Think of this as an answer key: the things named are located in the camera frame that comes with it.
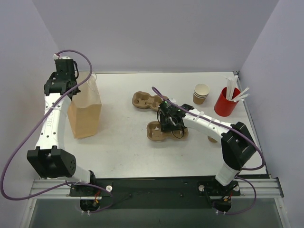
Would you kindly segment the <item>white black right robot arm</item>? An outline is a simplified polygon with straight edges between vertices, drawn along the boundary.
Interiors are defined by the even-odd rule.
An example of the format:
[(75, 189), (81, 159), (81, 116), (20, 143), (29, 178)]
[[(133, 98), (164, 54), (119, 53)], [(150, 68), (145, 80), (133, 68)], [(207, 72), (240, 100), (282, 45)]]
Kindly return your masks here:
[(248, 128), (242, 122), (222, 122), (191, 105), (176, 107), (167, 100), (159, 105), (158, 116), (162, 132), (191, 128), (221, 144), (223, 165), (215, 175), (215, 180), (222, 186), (229, 185), (256, 152)]

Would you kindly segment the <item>kraft paper coffee cup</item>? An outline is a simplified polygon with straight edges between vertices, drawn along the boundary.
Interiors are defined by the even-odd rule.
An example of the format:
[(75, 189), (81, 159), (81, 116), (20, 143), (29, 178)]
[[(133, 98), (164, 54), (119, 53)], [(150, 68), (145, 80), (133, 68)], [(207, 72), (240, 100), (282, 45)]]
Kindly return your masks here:
[(216, 141), (215, 139), (213, 139), (212, 137), (208, 136), (208, 140), (212, 143), (217, 143), (218, 141)]

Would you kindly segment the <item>pulp cup carrier tray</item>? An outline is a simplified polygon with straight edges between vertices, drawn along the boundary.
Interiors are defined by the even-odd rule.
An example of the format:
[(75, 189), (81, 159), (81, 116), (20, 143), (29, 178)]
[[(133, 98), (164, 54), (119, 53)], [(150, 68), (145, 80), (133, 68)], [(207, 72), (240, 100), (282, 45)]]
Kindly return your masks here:
[(176, 141), (184, 140), (188, 137), (189, 131), (187, 128), (182, 130), (176, 130), (173, 132), (162, 132), (161, 124), (158, 121), (152, 121), (147, 124), (147, 137), (152, 141), (162, 142), (167, 139), (173, 139)]

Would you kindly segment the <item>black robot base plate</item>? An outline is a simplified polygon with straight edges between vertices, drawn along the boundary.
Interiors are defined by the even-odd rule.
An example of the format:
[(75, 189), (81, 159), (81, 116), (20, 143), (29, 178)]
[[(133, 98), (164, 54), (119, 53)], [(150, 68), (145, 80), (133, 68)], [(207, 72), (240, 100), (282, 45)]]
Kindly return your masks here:
[(227, 186), (214, 176), (96, 179), (95, 187), (72, 185), (70, 196), (80, 205), (112, 209), (205, 209), (216, 200), (230, 205), (240, 196), (238, 182)]

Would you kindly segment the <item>brown paper takeout bag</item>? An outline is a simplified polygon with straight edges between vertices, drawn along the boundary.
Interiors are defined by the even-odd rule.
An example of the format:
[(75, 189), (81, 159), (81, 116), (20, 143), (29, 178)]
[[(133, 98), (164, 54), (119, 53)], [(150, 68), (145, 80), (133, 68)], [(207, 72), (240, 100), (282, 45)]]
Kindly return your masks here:
[(102, 103), (96, 80), (97, 75), (93, 73), (79, 87), (80, 92), (73, 96), (69, 106), (67, 115), (76, 139), (97, 134)]

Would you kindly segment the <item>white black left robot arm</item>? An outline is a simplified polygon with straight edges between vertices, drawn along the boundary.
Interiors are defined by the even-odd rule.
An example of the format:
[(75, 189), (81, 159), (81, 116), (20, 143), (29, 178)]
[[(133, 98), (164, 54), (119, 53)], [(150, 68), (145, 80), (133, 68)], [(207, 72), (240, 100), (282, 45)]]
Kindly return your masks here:
[(81, 183), (86, 195), (97, 191), (92, 171), (77, 165), (73, 154), (64, 147), (64, 128), (73, 96), (80, 92), (76, 62), (70, 57), (55, 60), (56, 70), (44, 85), (45, 119), (35, 149), (29, 150), (27, 160), (42, 178), (64, 179)]

